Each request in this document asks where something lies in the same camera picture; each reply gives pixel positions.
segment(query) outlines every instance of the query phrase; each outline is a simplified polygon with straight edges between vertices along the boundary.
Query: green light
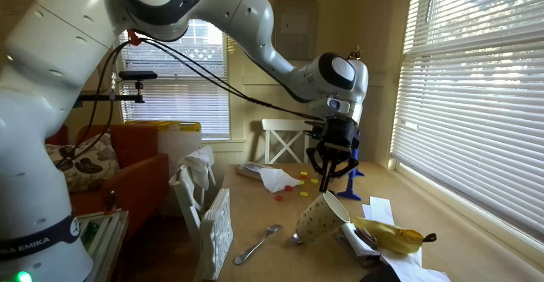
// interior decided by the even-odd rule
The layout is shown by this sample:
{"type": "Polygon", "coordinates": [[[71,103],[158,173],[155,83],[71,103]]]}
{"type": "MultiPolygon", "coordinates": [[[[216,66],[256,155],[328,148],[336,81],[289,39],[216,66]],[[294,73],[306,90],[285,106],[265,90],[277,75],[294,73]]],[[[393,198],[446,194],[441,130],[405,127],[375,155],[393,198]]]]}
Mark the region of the green light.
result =
{"type": "Polygon", "coordinates": [[[32,276],[26,271],[19,272],[17,274],[17,281],[18,282],[32,282],[32,276]]]}

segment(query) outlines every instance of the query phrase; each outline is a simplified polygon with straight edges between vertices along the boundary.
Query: red clip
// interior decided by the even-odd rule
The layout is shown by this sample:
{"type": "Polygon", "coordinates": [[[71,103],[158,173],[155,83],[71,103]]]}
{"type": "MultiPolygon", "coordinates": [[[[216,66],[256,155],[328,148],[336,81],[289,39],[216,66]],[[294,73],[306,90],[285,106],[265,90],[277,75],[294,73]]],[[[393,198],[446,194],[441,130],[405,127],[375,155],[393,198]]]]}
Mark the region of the red clip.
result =
{"type": "Polygon", "coordinates": [[[142,43],[142,40],[140,40],[140,38],[136,36],[136,32],[134,32],[134,30],[127,30],[127,32],[128,32],[128,38],[130,39],[128,40],[128,42],[131,45],[138,46],[140,45],[140,43],[142,43]]]}

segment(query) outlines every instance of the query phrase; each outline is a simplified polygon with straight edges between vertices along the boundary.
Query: window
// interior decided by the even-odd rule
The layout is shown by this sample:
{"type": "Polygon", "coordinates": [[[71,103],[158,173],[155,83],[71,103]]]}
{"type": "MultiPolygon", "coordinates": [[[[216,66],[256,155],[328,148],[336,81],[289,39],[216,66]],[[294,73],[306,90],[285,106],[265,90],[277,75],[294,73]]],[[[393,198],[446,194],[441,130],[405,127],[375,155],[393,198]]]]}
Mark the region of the window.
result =
{"type": "Polygon", "coordinates": [[[392,156],[542,239],[544,0],[411,0],[392,156]]]}
{"type": "MultiPolygon", "coordinates": [[[[121,34],[120,40],[128,40],[126,32],[121,34]]],[[[167,44],[199,62],[217,77],[227,79],[226,37],[211,23],[191,20],[185,35],[167,44]]],[[[226,91],[145,43],[126,46],[120,56],[124,70],[155,71],[158,74],[157,79],[144,81],[144,104],[122,102],[125,121],[194,121],[202,125],[203,139],[230,138],[229,96],[226,91]]],[[[120,92],[136,94],[134,82],[122,82],[120,92]]]]}

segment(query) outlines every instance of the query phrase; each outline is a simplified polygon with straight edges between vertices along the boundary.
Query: metal fork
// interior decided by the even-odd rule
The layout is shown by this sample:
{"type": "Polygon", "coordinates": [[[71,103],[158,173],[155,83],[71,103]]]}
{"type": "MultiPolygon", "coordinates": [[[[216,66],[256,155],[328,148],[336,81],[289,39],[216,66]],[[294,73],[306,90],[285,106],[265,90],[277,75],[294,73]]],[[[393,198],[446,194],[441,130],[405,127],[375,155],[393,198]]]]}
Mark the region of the metal fork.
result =
{"type": "Polygon", "coordinates": [[[262,243],[264,243],[264,240],[266,240],[266,238],[269,235],[271,235],[272,233],[278,231],[281,228],[282,228],[281,225],[272,225],[272,226],[268,227],[266,229],[266,235],[263,237],[263,239],[260,242],[258,242],[257,245],[255,245],[253,247],[250,247],[249,249],[247,249],[246,251],[241,253],[239,256],[237,256],[235,258],[235,264],[240,265],[243,262],[245,262],[245,260],[253,253],[253,251],[255,251],[262,243]]]}

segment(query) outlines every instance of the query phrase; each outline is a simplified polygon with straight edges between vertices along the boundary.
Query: wooden floor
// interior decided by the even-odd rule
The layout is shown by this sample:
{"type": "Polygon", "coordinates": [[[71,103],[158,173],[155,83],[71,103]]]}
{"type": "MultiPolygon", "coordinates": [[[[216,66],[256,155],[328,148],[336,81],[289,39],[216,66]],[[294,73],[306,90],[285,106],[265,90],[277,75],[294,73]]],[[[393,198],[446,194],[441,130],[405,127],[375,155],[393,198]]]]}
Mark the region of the wooden floor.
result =
{"type": "Polygon", "coordinates": [[[116,282],[192,281],[197,258],[183,218],[150,218],[123,245],[116,282]]]}

